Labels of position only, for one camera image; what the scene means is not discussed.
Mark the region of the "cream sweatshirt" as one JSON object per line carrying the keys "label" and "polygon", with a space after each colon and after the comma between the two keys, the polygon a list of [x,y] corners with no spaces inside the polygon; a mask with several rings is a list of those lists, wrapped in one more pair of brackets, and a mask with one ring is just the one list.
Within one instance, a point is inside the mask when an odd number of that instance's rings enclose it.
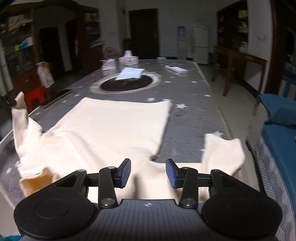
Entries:
{"label": "cream sweatshirt", "polygon": [[175,199],[158,153],[171,111],[168,101],[137,103],[85,97],[52,128],[44,132],[29,117],[24,94],[11,109],[17,165],[24,196],[30,196],[70,173],[83,169],[97,173],[129,158],[131,174],[121,199]]}

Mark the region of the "red plastic stool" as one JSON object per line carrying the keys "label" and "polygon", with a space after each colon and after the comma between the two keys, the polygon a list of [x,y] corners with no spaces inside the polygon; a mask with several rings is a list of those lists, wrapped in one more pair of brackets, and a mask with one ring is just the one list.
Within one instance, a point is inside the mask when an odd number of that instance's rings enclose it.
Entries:
{"label": "red plastic stool", "polygon": [[33,110],[33,102],[38,101],[39,104],[43,103],[50,97],[48,90],[43,86],[39,86],[25,95],[25,103],[27,105],[28,112]]}

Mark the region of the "white paper bag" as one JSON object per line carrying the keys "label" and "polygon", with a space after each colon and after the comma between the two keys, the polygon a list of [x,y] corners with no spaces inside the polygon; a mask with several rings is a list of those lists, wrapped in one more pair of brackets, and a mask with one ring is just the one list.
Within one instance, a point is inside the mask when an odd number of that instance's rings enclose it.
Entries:
{"label": "white paper bag", "polygon": [[37,66],[37,74],[39,76],[41,84],[45,88],[51,87],[55,81],[53,79],[53,76],[50,72],[50,68],[47,62],[39,62],[36,64]]}

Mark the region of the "black smartphone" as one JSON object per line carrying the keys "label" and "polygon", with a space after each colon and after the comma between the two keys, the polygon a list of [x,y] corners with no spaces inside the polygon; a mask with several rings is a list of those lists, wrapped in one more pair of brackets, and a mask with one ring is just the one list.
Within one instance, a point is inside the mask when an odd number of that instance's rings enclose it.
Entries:
{"label": "black smartphone", "polygon": [[47,108],[50,105],[52,105],[53,103],[57,102],[58,100],[62,99],[63,97],[71,94],[73,92],[73,90],[71,89],[64,89],[61,90],[60,92],[58,92],[57,94],[54,94],[52,97],[49,97],[47,100],[43,101],[40,104],[40,107],[42,108]]}

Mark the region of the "dark wooden shelf cabinet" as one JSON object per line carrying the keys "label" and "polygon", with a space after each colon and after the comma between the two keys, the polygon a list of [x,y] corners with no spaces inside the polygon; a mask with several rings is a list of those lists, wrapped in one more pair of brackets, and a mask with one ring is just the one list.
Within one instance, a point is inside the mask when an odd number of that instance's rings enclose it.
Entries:
{"label": "dark wooden shelf cabinet", "polygon": [[99,9],[84,1],[1,1],[1,94],[55,84],[101,67]]}

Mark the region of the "round hotpot stove inset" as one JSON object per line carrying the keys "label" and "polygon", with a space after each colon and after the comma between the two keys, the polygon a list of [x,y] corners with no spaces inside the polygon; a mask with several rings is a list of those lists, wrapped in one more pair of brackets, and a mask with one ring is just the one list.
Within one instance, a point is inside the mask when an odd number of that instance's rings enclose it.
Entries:
{"label": "round hotpot stove inset", "polygon": [[119,74],[106,76],[89,88],[90,92],[96,94],[126,94],[150,89],[159,85],[162,76],[158,73],[144,71],[140,78],[128,78],[115,80]]}

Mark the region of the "blue sofa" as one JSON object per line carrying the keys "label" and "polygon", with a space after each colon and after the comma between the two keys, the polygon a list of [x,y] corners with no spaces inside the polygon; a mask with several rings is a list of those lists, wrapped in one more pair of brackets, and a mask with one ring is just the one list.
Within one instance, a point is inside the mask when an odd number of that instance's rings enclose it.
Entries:
{"label": "blue sofa", "polygon": [[254,158],[260,189],[282,210],[278,240],[295,240],[295,129],[265,125],[268,112],[260,102],[246,144]]}

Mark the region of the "white tissue sheet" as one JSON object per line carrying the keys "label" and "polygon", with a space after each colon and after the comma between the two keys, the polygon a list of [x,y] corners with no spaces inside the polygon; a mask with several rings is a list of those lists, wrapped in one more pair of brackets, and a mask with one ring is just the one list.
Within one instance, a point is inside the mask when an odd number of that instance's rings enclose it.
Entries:
{"label": "white tissue sheet", "polygon": [[139,79],[144,71],[145,69],[143,68],[125,67],[121,70],[115,80]]}

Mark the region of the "white remote control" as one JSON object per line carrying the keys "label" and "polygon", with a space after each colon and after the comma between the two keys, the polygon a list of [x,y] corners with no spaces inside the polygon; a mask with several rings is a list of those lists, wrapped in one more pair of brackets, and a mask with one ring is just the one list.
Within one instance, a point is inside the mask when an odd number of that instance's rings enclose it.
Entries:
{"label": "white remote control", "polygon": [[180,67],[173,66],[173,65],[165,65],[165,68],[168,69],[168,70],[171,70],[173,72],[179,73],[179,74],[186,74],[186,73],[188,73],[188,70],[187,69],[180,68]]}

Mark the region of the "blue pillow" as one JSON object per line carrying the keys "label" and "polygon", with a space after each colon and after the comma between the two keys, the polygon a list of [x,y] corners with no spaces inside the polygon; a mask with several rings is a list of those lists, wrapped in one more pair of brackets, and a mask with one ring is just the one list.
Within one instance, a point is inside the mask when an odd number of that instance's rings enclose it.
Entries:
{"label": "blue pillow", "polygon": [[265,125],[278,125],[295,129],[295,100],[274,94],[260,95],[260,102],[268,112]]}

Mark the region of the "pink electric fan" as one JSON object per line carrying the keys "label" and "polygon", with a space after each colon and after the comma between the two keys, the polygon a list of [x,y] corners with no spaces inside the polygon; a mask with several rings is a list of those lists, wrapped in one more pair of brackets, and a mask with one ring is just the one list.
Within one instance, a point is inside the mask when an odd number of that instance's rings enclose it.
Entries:
{"label": "pink electric fan", "polygon": [[103,57],[104,59],[117,59],[118,58],[118,52],[116,49],[112,47],[107,47],[103,50]]}

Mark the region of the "pink tissue box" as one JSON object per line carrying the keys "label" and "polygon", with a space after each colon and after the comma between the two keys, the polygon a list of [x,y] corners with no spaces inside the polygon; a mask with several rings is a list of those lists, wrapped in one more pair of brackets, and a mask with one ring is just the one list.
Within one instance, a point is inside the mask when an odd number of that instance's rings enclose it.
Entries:
{"label": "pink tissue box", "polygon": [[119,58],[119,64],[123,66],[137,65],[138,56],[133,56],[131,50],[126,50],[124,56]]}

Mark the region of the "small clear container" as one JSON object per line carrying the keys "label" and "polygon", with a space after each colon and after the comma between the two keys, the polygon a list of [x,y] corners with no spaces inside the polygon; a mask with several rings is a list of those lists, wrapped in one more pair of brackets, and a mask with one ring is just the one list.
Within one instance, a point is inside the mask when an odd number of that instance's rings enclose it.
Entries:
{"label": "small clear container", "polygon": [[167,58],[166,57],[157,57],[158,61],[165,61]]}

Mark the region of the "water dispenser with blue bottle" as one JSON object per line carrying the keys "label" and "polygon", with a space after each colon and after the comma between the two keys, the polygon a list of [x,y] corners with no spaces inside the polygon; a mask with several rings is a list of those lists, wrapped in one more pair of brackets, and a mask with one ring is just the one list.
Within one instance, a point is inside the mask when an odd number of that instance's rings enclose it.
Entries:
{"label": "water dispenser with blue bottle", "polygon": [[186,60],[187,58],[187,38],[185,26],[177,26],[177,58]]}

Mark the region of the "brown wooden side table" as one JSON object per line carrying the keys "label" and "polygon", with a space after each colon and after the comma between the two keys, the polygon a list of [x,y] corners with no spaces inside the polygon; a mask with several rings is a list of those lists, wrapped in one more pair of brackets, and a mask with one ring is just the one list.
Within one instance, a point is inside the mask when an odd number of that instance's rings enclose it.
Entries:
{"label": "brown wooden side table", "polygon": [[259,95],[262,91],[263,82],[265,78],[267,60],[246,52],[241,52],[239,50],[230,49],[230,48],[221,47],[221,46],[215,46],[214,47],[214,70],[212,73],[211,82],[214,82],[216,80],[218,75],[218,69],[221,68],[218,66],[218,63],[219,63],[218,58],[221,56],[223,56],[223,58],[227,58],[226,77],[225,77],[224,89],[222,93],[223,97],[227,96],[234,82],[237,82],[242,86],[245,86],[244,75],[245,75],[245,69],[248,62],[260,66],[261,74],[260,74],[260,82],[259,82],[258,90],[251,91],[251,94],[256,99],[255,106],[253,108],[253,115],[255,115],[259,105]]}

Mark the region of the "white refrigerator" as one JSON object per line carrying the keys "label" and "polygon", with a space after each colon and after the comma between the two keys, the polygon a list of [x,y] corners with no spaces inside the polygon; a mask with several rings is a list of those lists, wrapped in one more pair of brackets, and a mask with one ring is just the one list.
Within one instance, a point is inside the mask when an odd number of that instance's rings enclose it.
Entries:
{"label": "white refrigerator", "polygon": [[198,64],[208,64],[209,39],[208,26],[194,23],[194,61]]}

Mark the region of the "dark wooden door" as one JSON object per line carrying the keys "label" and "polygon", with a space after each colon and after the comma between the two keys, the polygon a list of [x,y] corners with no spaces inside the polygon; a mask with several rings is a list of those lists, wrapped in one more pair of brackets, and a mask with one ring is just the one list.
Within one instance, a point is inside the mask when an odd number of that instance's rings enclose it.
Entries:
{"label": "dark wooden door", "polygon": [[128,12],[132,53],[139,59],[159,56],[158,9],[138,9]]}

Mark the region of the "dark display cabinet right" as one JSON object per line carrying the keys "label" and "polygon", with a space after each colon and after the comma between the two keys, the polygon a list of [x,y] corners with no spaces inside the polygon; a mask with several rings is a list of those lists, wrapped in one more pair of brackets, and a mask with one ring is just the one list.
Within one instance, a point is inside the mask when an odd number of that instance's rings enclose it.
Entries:
{"label": "dark display cabinet right", "polygon": [[217,46],[247,50],[248,7],[247,1],[237,1],[217,11]]}

